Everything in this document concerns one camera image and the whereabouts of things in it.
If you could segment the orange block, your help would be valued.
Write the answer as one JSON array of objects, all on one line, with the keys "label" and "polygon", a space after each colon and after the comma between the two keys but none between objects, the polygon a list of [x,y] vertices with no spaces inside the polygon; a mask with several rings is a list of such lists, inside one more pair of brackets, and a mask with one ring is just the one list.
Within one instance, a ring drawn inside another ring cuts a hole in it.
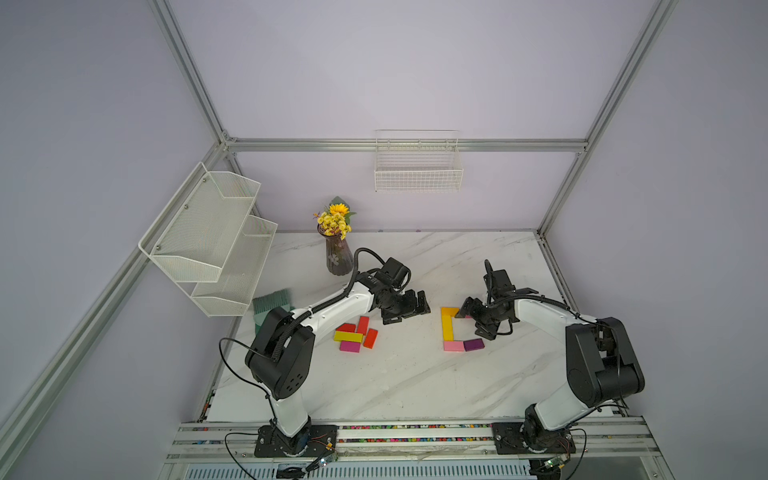
[{"label": "orange block", "polygon": [[451,317],[455,318],[456,315],[459,313],[459,308],[453,308],[453,307],[442,307],[440,310],[440,313],[443,317]]}]

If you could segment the yellow block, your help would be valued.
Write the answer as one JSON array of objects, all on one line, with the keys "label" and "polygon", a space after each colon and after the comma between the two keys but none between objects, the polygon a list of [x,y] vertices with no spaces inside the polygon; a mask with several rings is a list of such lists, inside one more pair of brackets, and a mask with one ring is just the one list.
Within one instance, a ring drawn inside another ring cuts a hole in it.
[{"label": "yellow block", "polygon": [[451,316],[441,317],[442,338],[444,342],[454,340],[453,318]]},{"label": "yellow block", "polygon": [[334,332],[334,340],[337,342],[351,342],[351,343],[358,343],[361,344],[363,342],[364,335],[357,332],[347,332],[347,331],[335,331]]}]

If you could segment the purple block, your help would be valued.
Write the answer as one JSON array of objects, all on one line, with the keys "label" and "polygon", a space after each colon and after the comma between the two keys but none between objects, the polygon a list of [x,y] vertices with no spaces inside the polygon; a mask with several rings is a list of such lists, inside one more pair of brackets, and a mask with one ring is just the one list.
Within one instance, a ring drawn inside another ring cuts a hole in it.
[{"label": "purple block", "polygon": [[466,340],[463,342],[464,351],[465,352],[471,352],[471,351],[477,351],[482,350],[485,348],[485,343],[482,338],[474,338],[471,340]]}]

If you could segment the red block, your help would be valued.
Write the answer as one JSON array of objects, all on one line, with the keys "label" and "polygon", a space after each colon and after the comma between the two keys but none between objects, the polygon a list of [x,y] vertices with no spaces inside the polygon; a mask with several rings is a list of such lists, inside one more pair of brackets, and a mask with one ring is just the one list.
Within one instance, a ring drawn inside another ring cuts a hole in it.
[{"label": "red block", "polygon": [[369,329],[362,343],[363,347],[367,349],[373,349],[375,346],[377,337],[378,337],[378,331],[375,329]]},{"label": "red block", "polygon": [[337,332],[355,333],[357,326],[355,324],[344,323],[336,328]]},{"label": "red block", "polygon": [[368,317],[361,316],[358,321],[356,333],[360,334],[362,338],[365,338],[369,332],[369,326],[370,319]]}]

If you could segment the pink block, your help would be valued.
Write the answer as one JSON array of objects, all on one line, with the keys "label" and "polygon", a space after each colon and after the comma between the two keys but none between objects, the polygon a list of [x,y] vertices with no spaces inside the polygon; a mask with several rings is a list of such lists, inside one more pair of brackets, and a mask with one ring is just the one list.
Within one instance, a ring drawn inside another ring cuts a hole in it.
[{"label": "pink block", "polygon": [[443,342],[443,350],[445,352],[464,352],[465,345],[463,341],[445,340]]}]

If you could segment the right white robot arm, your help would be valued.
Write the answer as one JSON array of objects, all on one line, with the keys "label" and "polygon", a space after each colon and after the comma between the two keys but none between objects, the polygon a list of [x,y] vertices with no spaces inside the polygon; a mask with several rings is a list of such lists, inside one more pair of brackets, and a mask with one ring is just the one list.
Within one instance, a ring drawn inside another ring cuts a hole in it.
[{"label": "right white robot arm", "polygon": [[528,323],[565,349],[566,382],[525,410],[520,435],[530,451],[545,451],[557,435],[605,403],[621,402],[645,388],[645,378],[624,324],[592,318],[531,288],[518,288],[507,272],[484,262],[486,298],[468,297],[457,316],[470,318],[475,334],[493,341],[500,326]]}]

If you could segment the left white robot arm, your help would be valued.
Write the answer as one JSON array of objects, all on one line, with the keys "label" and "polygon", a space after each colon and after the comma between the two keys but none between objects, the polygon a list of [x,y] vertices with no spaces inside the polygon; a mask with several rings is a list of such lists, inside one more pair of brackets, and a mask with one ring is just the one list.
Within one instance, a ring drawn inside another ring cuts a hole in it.
[{"label": "left white robot arm", "polygon": [[301,387],[308,379],[317,339],[342,322],[374,310],[385,325],[431,312],[426,293],[408,287],[411,279],[411,270],[402,262],[360,247],[353,253],[352,271],[343,289],[305,308],[273,308],[249,344],[231,337],[218,341],[220,358],[230,373],[235,369],[226,360],[224,344],[245,349],[244,364],[252,378],[236,378],[261,390],[269,402],[271,444],[296,456],[311,443],[312,420]]}]

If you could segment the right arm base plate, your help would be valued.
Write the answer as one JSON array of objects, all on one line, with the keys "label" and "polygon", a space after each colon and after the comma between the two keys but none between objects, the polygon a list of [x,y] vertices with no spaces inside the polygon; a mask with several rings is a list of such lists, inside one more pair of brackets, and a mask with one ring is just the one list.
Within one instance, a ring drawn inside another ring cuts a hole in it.
[{"label": "right arm base plate", "polygon": [[525,422],[495,422],[492,438],[499,455],[573,454],[576,448],[565,429],[545,430]]}]

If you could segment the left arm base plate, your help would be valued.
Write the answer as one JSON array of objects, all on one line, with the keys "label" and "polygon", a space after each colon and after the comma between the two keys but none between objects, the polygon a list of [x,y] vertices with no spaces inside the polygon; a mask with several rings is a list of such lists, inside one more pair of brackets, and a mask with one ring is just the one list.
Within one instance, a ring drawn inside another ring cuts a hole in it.
[{"label": "left arm base plate", "polygon": [[309,423],[289,437],[271,422],[258,430],[254,457],[317,457],[328,450],[328,445],[335,448],[338,430],[337,425]]}]

